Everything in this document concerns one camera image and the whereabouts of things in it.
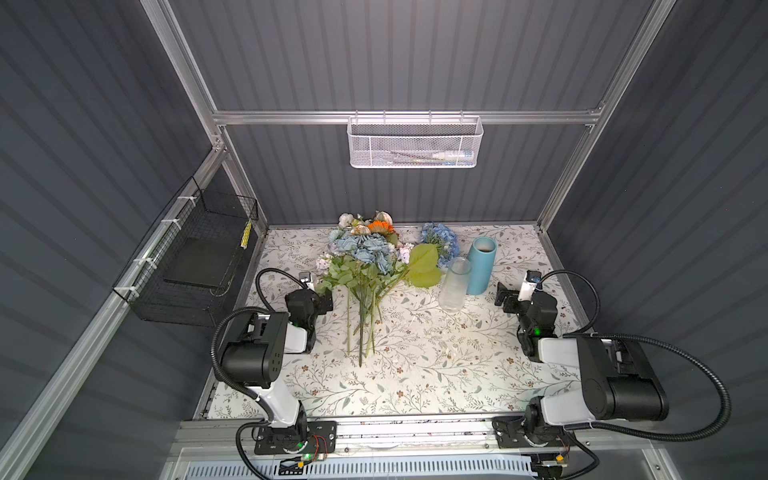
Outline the clear ribbed glass vase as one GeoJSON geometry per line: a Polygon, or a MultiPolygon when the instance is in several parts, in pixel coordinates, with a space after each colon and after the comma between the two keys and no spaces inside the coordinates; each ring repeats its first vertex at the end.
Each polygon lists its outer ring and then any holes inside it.
{"type": "Polygon", "coordinates": [[[457,257],[451,262],[438,295],[438,304],[442,309],[457,311],[463,307],[471,270],[471,263],[464,257],[457,257]]]}

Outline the blue rose bouquet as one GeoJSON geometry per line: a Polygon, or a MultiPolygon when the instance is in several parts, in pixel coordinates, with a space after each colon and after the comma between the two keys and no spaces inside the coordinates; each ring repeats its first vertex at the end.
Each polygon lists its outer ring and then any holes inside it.
{"type": "Polygon", "coordinates": [[[355,234],[337,228],[329,236],[327,267],[321,280],[323,290],[347,289],[358,305],[356,327],[348,336],[357,338],[358,362],[375,351],[375,323],[383,297],[402,280],[407,266],[401,261],[393,232],[355,234]]]}

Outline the orange gerbera flower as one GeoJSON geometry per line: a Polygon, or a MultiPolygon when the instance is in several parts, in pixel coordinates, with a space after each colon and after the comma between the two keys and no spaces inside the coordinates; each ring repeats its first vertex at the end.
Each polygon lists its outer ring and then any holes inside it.
{"type": "Polygon", "coordinates": [[[372,221],[367,226],[367,228],[371,234],[378,234],[382,236],[389,236],[395,233],[394,226],[390,222],[386,222],[382,220],[372,221]]]}

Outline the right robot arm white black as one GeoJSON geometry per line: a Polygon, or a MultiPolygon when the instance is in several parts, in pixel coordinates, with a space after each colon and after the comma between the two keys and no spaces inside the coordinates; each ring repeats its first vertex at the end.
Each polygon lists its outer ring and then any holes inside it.
{"type": "Polygon", "coordinates": [[[529,401],[514,433],[530,445],[550,444],[566,425],[660,421],[668,416],[666,393],[638,342],[557,336],[557,300],[530,281],[519,290],[499,283],[494,304],[518,317],[516,337],[528,360],[579,371],[575,390],[529,401]]]}

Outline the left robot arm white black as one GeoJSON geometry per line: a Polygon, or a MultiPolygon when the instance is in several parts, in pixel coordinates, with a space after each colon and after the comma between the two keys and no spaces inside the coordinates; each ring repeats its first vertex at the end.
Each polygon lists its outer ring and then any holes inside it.
{"type": "Polygon", "coordinates": [[[285,312],[243,307],[221,320],[210,347],[214,375],[262,409],[264,418],[252,428],[255,454],[332,453],[338,424],[309,420],[282,375],[286,356],[310,353],[316,319],[328,308],[309,288],[287,294],[286,306],[285,312]]]}

